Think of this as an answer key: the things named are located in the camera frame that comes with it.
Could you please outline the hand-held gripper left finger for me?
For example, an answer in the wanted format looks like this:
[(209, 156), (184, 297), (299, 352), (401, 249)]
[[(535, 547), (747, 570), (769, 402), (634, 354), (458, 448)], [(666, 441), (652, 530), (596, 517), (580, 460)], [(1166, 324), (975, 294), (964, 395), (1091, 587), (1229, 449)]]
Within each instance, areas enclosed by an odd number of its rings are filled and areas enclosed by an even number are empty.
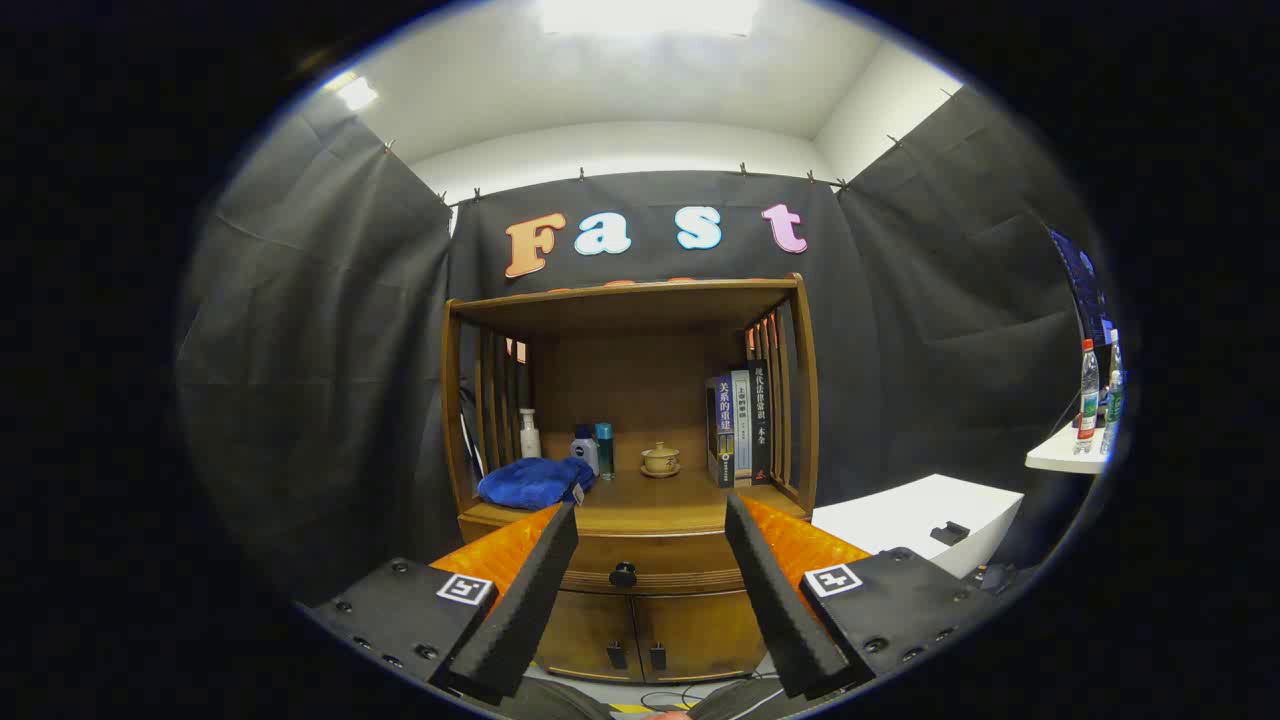
[(392, 559), (300, 611), (412, 685), (486, 702), (511, 697), (577, 548), (576, 507), (531, 512), (431, 562)]

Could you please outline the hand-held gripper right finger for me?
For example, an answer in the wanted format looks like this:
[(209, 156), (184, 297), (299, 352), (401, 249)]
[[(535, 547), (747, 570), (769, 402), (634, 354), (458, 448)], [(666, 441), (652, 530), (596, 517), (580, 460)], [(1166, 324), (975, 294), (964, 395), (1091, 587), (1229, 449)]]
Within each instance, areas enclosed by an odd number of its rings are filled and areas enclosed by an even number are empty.
[(991, 620), (996, 594), (913, 550), (860, 550), (731, 495), (724, 536), (783, 692), (815, 700), (915, 666)]

